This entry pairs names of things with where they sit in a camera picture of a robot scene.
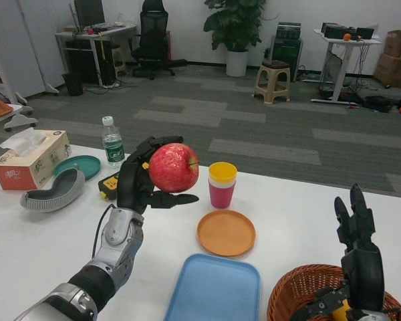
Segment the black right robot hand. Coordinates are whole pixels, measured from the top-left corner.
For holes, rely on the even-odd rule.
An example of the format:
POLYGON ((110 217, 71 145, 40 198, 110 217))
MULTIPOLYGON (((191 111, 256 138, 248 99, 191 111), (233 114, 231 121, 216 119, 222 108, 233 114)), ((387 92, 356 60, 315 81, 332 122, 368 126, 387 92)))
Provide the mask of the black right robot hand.
POLYGON ((340 226, 337 229, 340 243, 346 246, 341 259, 344 278, 338 289, 324 288, 313 302, 298 309, 291 320, 310 320, 316 316, 328 316, 344 306, 348 320, 389 320, 383 312, 385 287, 382 256, 372 241, 375 233, 372 210, 367 207, 360 187, 350 189, 350 215, 340 197, 334 201, 334 209, 340 226))

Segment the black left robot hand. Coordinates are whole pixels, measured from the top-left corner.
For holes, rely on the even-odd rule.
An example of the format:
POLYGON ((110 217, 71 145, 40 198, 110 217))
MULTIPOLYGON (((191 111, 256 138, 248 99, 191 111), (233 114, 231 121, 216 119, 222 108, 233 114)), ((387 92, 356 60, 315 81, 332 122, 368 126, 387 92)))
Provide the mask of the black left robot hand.
POLYGON ((182 143, 182 136, 148 137, 141 142, 136 150, 123 162, 118 173, 116 189, 116 204, 118 208, 130 209, 143 214, 147 206, 155 209, 170 209, 176 205, 185 205, 198 201, 196 195, 172 194, 155 191, 154 184, 143 168, 152 155, 162 146, 171 143, 182 143))

